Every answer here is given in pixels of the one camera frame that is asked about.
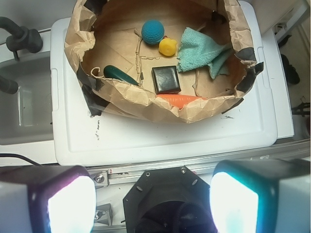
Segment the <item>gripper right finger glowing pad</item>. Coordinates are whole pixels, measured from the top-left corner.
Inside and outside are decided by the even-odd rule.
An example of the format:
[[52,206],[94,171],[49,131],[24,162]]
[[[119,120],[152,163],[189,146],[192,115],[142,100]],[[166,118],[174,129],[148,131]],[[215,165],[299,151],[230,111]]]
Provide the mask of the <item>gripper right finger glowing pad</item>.
[[214,169],[209,201],[221,233],[309,233],[311,163],[223,160]]

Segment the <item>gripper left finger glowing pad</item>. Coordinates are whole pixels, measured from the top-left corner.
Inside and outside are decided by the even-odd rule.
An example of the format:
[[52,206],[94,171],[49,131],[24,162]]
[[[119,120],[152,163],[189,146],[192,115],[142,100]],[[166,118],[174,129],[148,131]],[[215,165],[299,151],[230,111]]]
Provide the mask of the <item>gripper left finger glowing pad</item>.
[[83,166],[0,169],[2,233],[89,233],[96,191]]

